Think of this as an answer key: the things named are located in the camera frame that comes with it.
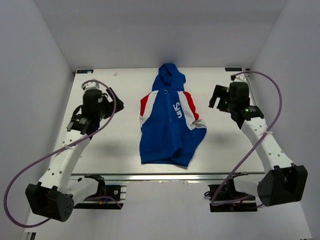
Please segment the blue white red jacket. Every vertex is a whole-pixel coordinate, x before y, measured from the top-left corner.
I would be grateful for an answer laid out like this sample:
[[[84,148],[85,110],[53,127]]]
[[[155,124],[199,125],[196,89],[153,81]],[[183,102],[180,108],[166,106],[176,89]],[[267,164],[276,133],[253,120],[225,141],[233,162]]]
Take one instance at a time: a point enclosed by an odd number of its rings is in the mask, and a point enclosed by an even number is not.
[[[205,121],[196,111],[186,77],[174,63],[158,69],[151,92],[140,100],[141,164],[188,167],[207,133]]]

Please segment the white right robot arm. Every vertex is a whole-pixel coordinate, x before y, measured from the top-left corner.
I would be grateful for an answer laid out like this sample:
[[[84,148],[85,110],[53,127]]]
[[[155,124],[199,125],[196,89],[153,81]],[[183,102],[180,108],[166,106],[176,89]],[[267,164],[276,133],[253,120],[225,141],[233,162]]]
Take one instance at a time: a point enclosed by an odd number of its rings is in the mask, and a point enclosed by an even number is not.
[[[212,198],[226,194],[229,202],[243,201],[250,196],[266,206],[299,202],[305,189],[308,172],[296,165],[281,149],[258,106],[250,104],[249,86],[232,82],[228,87],[216,85],[209,107],[229,113],[239,129],[252,143],[264,169],[264,176],[233,174],[223,182]]]

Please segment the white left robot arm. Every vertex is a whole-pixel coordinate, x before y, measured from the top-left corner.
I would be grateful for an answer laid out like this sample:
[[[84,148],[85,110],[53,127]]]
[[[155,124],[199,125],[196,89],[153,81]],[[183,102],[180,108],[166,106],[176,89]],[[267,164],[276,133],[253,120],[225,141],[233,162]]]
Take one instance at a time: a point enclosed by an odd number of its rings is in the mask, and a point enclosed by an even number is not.
[[[69,180],[83,151],[100,128],[101,120],[110,119],[123,108],[124,103],[112,88],[106,92],[97,87],[84,91],[82,105],[73,111],[66,127],[61,152],[50,160],[37,184],[29,184],[25,190],[35,215],[65,222],[77,204],[105,196],[105,180],[98,174],[86,174],[73,184]]]

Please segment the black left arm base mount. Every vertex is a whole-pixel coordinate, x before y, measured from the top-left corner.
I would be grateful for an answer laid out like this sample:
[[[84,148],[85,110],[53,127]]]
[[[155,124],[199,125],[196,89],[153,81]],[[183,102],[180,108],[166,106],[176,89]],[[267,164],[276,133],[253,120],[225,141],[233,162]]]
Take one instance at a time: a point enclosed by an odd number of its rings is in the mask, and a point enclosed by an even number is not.
[[[124,185],[107,184],[105,179],[97,174],[87,174],[84,178],[98,182],[97,192],[75,205],[75,209],[120,210],[123,207],[126,197]]]

